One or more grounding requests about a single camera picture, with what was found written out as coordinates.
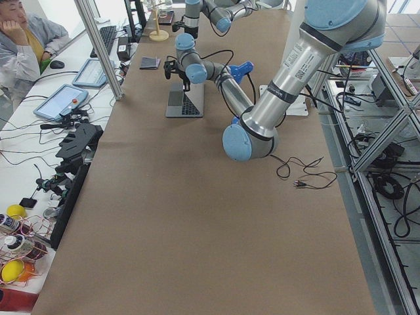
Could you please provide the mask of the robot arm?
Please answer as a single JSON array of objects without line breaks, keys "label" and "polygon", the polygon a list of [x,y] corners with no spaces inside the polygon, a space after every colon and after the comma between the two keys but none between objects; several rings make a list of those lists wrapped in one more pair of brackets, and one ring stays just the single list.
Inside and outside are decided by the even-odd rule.
[{"label": "robot arm", "polygon": [[256,103],[240,88],[237,66],[202,60],[195,49],[199,19],[204,14],[220,32],[226,33],[233,21],[256,11],[254,1],[238,1],[219,7],[214,1],[186,1],[185,13],[173,29],[177,35],[177,57],[164,65],[165,76],[178,74],[184,91],[190,84],[214,81],[224,99],[239,118],[227,126],[222,144],[226,155],[235,161],[269,156],[278,145],[276,126],[299,93],[332,54],[359,52],[383,43],[387,16],[386,1],[307,1],[299,39],[279,71]]},{"label": "robot arm", "polygon": [[229,32],[234,21],[264,9],[283,9],[288,3],[289,1],[185,1],[184,15],[172,25],[172,31],[183,29],[185,33],[197,39],[202,14],[208,19],[213,31],[219,37],[223,37]]}]

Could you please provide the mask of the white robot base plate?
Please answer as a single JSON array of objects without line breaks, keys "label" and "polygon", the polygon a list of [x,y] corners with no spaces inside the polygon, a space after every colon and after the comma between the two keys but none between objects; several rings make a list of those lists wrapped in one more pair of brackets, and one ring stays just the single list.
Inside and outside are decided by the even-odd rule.
[{"label": "white robot base plate", "polygon": [[274,119],[288,116],[307,116],[305,97],[292,95],[280,89],[272,81],[268,85],[259,86],[260,98],[256,103],[257,113],[261,113],[264,119]]}]

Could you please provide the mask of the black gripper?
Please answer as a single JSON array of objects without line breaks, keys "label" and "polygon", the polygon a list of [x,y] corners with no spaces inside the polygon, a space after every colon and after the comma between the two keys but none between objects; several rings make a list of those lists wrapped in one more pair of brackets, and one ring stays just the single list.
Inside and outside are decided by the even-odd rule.
[{"label": "black gripper", "polygon": [[186,72],[181,70],[178,61],[174,56],[167,56],[163,65],[163,70],[166,79],[170,79],[172,74],[177,74],[182,79],[182,86],[184,92],[190,91],[190,80]]},{"label": "black gripper", "polygon": [[189,33],[193,38],[198,38],[198,26],[187,26],[183,21],[177,21],[172,25],[172,31],[177,32],[183,29],[185,33]]}]

